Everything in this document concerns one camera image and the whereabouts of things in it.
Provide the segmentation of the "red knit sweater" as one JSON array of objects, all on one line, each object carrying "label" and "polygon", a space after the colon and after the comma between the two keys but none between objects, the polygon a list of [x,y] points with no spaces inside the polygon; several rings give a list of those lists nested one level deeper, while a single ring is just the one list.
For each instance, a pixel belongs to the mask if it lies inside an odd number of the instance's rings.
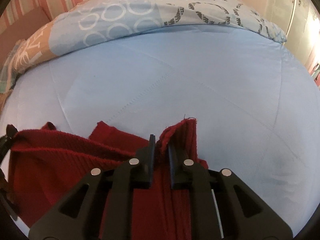
[{"label": "red knit sweater", "polygon": [[[170,142],[198,162],[196,120],[184,119],[159,137],[151,187],[133,193],[133,239],[191,239],[189,193],[170,185],[166,154]],[[18,132],[8,180],[19,217],[32,226],[93,168],[114,169],[147,145],[146,139],[104,122],[88,138],[60,132],[50,124]]]}]

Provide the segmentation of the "plaid pastel folded cloth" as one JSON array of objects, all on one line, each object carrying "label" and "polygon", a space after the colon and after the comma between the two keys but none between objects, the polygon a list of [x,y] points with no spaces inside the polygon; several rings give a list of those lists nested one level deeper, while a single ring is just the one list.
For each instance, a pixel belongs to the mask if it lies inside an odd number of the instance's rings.
[{"label": "plaid pastel folded cloth", "polygon": [[25,39],[18,40],[12,50],[8,53],[5,61],[1,64],[1,94],[7,93],[13,87],[18,77],[25,72],[24,68],[19,69],[14,66],[16,54],[25,43]]}]

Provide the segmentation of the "mauve upholstered headboard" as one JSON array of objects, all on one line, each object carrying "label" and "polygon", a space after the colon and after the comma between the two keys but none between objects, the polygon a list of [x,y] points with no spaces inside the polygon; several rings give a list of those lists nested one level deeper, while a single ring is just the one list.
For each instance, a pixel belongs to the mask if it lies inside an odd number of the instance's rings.
[{"label": "mauve upholstered headboard", "polygon": [[13,25],[1,33],[1,66],[18,40],[28,39],[33,35],[33,33],[35,33],[35,31],[49,22],[50,19],[47,17],[43,9],[41,7],[37,7],[23,15]]}]

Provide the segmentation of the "patterned blue and tan pillow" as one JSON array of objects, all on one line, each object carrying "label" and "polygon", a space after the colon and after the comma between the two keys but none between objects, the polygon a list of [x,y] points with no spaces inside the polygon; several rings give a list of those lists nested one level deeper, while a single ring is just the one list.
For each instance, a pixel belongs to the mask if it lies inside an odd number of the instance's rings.
[{"label": "patterned blue and tan pillow", "polygon": [[216,24],[275,42],[284,31],[241,0],[90,0],[57,16],[26,39],[14,66],[28,68],[96,44],[171,25]]}]

